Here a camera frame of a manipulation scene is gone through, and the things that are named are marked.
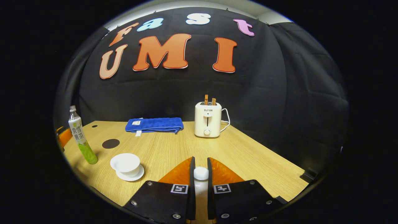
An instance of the wall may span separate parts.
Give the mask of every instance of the wall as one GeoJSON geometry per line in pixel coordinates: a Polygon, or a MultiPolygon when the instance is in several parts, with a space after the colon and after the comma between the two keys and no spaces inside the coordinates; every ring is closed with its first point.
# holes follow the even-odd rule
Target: wall
{"type": "Polygon", "coordinates": [[[259,18],[259,20],[262,22],[267,22],[268,24],[273,24],[277,22],[290,22],[290,20],[287,19],[286,17],[255,2],[240,1],[240,2],[230,2],[230,4],[228,4],[229,1],[224,1],[224,0],[213,0],[213,1],[226,3],[226,4],[219,4],[215,2],[205,2],[205,1],[173,1],[167,3],[161,3],[165,1],[159,1],[159,0],[151,1],[139,5],[131,10],[128,10],[127,12],[121,14],[120,16],[116,17],[115,19],[105,24],[104,27],[107,28],[108,30],[113,30],[117,28],[117,26],[121,26],[137,18],[152,14],[155,11],[160,12],[168,9],[183,8],[183,7],[208,7],[208,8],[218,8],[224,10],[228,8],[228,10],[231,12],[236,12],[255,19],[259,18],[257,15],[261,15],[261,18],[259,18]]]}

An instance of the black circle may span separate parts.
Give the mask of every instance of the black circle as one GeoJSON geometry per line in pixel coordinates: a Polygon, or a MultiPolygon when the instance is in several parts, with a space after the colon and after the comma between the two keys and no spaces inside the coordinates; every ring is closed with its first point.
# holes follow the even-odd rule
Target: black circle
{"type": "Polygon", "coordinates": [[[120,144],[119,140],[117,139],[109,139],[106,140],[102,143],[102,147],[106,148],[106,149],[111,149],[114,148],[116,146],[118,146],[120,144]]]}

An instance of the table surface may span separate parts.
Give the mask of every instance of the table surface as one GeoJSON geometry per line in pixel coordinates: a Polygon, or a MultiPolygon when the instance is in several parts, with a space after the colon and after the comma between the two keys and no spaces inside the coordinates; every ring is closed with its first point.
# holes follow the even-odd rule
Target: table surface
{"type": "MultiPolygon", "coordinates": [[[[304,170],[279,156],[234,128],[227,127],[217,138],[199,138],[194,135],[194,122],[183,122],[184,129],[177,134],[152,132],[126,132],[127,122],[94,121],[83,127],[86,139],[98,157],[94,165],[84,160],[75,140],[65,145],[65,158],[72,170],[88,185],[124,206],[147,180],[158,181],[171,169],[191,156],[195,165],[207,167],[212,157],[225,164],[244,180],[257,180],[272,197],[281,196],[290,201],[308,183],[300,178],[304,170]],[[120,144],[105,149],[102,143],[118,139],[120,144]],[[145,169],[137,181],[124,181],[116,176],[110,166],[113,156],[133,153],[140,158],[145,169]]],[[[207,198],[197,198],[196,220],[191,223],[212,223],[207,220],[207,198]]]]}

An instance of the bottle label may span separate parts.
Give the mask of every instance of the bottle label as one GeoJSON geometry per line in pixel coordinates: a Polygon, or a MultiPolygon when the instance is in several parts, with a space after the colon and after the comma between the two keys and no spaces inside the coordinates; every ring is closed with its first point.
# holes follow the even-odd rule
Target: bottle label
{"type": "Polygon", "coordinates": [[[83,133],[82,119],[77,119],[76,121],[71,121],[70,131],[72,132],[72,136],[75,138],[77,144],[84,144],[86,142],[86,137],[83,133]]]}

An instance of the orange letter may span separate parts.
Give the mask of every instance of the orange letter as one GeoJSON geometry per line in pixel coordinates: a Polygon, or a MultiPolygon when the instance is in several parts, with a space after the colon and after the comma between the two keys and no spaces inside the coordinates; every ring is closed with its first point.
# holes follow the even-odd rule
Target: orange letter
{"type": "Polygon", "coordinates": [[[101,66],[99,67],[99,70],[100,70],[99,76],[101,77],[101,79],[109,79],[116,73],[117,69],[119,68],[120,59],[122,58],[123,50],[126,49],[126,47],[127,47],[127,44],[124,44],[124,45],[116,48],[115,61],[113,62],[113,66],[110,70],[108,70],[106,68],[108,66],[109,56],[112,54],[113,51],[108,51],[102,56],[101,66]]]}
{"type": "Polygon", "coordinates": [[[233,73],[235,66],[232,65],[232,56],[234,54],[234,47],[238,44],[230,39],[217,37],[214,39],[219,44],[219,55],[217,62],[213,64],[213,69],[219,72],[233,73]]]}
{"type": "Polygon", "coordinates": [[[122,29],[121,31],[119,31],[115,37],[115,39],[112,41],[111,44],[109,44],[109,46],[114,45],[115,43],[121,41],[123,39],[123,35],[128,34],[130,32],[130,30],[132,29],[132,27],[137,26],[139,23],[135,23],[129,27],[126,27],[124,29],[122,29]]]}
{"type": "Polygon", "coordinates": [[[137,64],[133,66],[134,71],[143,71],[149,68],[146,62],[146,55],[154,68],[157,68],[167,54],[167,59],[163,62],[163,67],[167,69],[183,69],[188,66],[185,60],[185,45],[191,35],[178,33],[172,35],[164,45],[160,45],[155,36],[142,38],[140,53],[138,54],[137,64]]]}

